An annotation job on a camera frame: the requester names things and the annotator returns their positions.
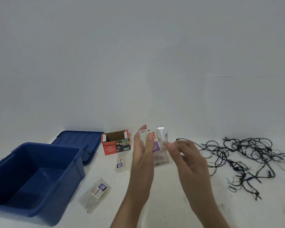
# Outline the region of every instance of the person's right hand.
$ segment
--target person's right hand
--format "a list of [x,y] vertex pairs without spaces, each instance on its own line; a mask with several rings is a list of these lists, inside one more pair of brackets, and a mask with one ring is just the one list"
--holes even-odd
[[205,210],[217,206],[206,159],[192,141],[178,140],[174,143],[166,142],[165,145],[177,166],[180,183],[190,207],[198,217],[203,216]]

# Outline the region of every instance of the open box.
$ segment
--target open box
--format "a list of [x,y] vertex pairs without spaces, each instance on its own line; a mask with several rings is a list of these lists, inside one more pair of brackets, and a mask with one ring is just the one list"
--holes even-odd
[[128,130],[104,133],[101,136],[101,143],[104,148],[105,155],[119,153],[131,149]]

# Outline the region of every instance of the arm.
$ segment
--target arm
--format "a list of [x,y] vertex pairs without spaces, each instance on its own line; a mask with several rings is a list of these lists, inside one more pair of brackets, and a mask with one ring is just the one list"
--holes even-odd
[[138,132],[134,136],[134,149],[131,176],[127,193],[112,222],[111,228],[137,227],[140,213],[150,195],[150,188],[154,177],[153,164],[154,137],[147,136],[145,150],[140,145]]
[[194,143],[176,141],[166,143],[166,147],[177,166],[180,183],[190,207],[203,227],[230,228],[214,200],[207,161]]

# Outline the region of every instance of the black cable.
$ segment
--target black cable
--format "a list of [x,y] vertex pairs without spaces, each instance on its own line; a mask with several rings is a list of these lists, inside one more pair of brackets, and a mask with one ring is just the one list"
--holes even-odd
[[[178,138],[176,140],[187,140],[184,138]],[[220,146],[216,141],[208,141],[205,144],[198,145],[199,151],[203,152],[204,150],[210,152],[210,156],[206,158],[211,158],[217,156],[215,162],[208,162],[209,168],[214,168],[214,172],[210,175],[213,176],[217,168],[222,167],[226,163],[228,163],[234,171],[238,173],[236,177],[238,177],[238,181],[235,181],[234,178],[231,181],[227,181],[229,184],[228,189],[232,192],[236,192],[240,189],[244,189],[247,192],[255,195],[255,200],[260,197],[260,193],[256,188],[254,188],[250,181],[256,179],[259,183],[262,183],[260,179],[262,178],[274,178],[276,176],[274,170],[271,167],[271,163],[274,162],[277,164],[282,170],[285,171],[284,168],[281,167],[281,163],[285,164],[285,153],[281,153],[277,149],[272,149],[272,141],[267,138],[246,138],[243,140],[239,139],[223,139],[223,145]],[[255,174],[251,173],[251,167],[245,165],[241,161],[233,161],[229,159],[229,152],[237,152],[241,157],[248,158],[254,160],[260,164],[262,164],[261,168],[256,171]],[[262,169],[268,168],[267,176],[260,175]]]

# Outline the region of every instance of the blue lid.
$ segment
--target blue lid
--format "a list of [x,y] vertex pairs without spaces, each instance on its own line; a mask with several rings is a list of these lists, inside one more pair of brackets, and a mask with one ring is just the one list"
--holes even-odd
[[94,131],[71,131],[61,132],[52,144],[62,146],[79,146],[82,149],[82,164],[89,164],[101,142],[103,132]]

